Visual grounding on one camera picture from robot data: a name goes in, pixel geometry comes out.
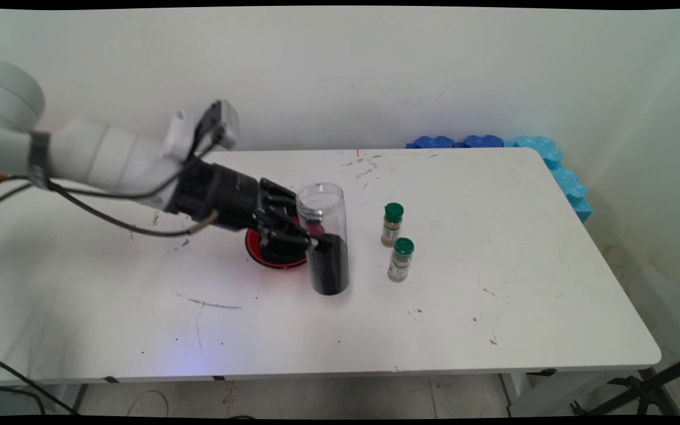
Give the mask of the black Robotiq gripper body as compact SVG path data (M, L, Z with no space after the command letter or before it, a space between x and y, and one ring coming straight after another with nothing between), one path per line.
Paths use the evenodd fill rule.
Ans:
M217 212L216 227L257 230L264 225L259 210L262 196L262 178L195 157L178 178L166 212L188 215L194 221Z

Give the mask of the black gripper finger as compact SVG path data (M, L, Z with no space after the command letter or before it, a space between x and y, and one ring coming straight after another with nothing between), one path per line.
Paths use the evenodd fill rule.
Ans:
M261 178L261 225L300 225L296 194Z
M259 231L259 261L262 264L304 264L310 250L319 247L319 239L308 235Z

